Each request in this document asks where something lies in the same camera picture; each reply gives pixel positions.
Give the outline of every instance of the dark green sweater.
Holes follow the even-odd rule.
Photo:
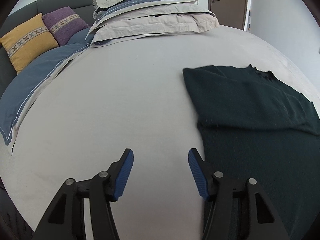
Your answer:
[[[271,71],[231,66],[183,70],[205,159],[231,178],[255,178],[291,240],[320,211],[320,120],[312,102]]]

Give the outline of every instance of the light gray bed sheet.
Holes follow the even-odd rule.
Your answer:
[[[121,240],[200,239],[202,198],[187,155],[192,147],[203,154],[203,147],[182,69],[210,64],[271,70],[319,113],[319,93],[302,72],[271,45],[238,29],[220,26],[89,48],[35,101],[12,156],[0,143],[0,176],[31,228],[65,179],[89,179],[129,147],[135,154],[132,172],[124,195],[112,204]],[[88,221],[87,202],[85,210]]]

